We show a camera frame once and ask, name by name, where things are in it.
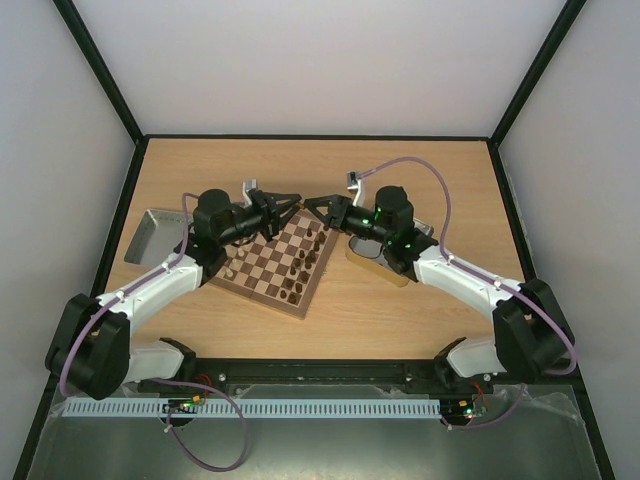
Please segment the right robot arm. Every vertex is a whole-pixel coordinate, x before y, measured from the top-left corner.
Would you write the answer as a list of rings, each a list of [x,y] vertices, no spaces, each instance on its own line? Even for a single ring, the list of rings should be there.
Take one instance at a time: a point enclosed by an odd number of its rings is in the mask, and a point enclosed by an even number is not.
[[[492,323],[491,336],[462,338],[440,352],[436,379],[443,389],[458,391],[478,375],[534,383],[575,370],[574,340],[550,287],[500,277],[448,252],[416,226],[403,188],[381,188],[372,209],[341,195],[309,198],[304,206],[331,229],[379,243],[396,274],[450,294]]]

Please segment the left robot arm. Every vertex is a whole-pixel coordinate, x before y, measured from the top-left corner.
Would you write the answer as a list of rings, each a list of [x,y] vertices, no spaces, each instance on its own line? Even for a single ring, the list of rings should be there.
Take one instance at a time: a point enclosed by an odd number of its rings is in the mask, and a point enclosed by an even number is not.
[[[158,266],[112,292],[96,298],[77,294],[66,303],[45,357],[63,396],[79,390],[102,400],[127,382],[173,378],[184,352],[164,340],[133,347],[132,334],[214,278],[227,260],[227,246],[277,236],[299,210],[301,197],[253,188],[239,205],[226,191],[210,189],[196,200],[193,210],[183,212],[180,243]]]

